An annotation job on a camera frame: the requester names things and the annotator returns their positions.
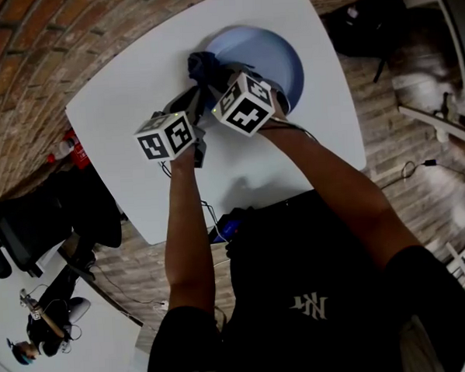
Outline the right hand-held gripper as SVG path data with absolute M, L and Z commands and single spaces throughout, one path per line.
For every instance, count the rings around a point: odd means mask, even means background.
M 210 112 L 224 126 L 251 137 L 274 117 L 276 106 L 285 114 L 290 111 L 290 101 L 282 87 L 253 72 L 248 65 L 221 65 L 219 75 L 227 85 L 209 86 L 217 101 Z

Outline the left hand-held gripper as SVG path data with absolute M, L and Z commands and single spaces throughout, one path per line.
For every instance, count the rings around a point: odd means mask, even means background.
M 203 111 L 200 87 L 193 86 L 177 95 L 163 110 L 153 113 L 134 135 L 147 159 L 151 162 L 170 162 L 192 145 L 195 147 L 194 166 L 202 168 L 206 132 L 198 123 Z

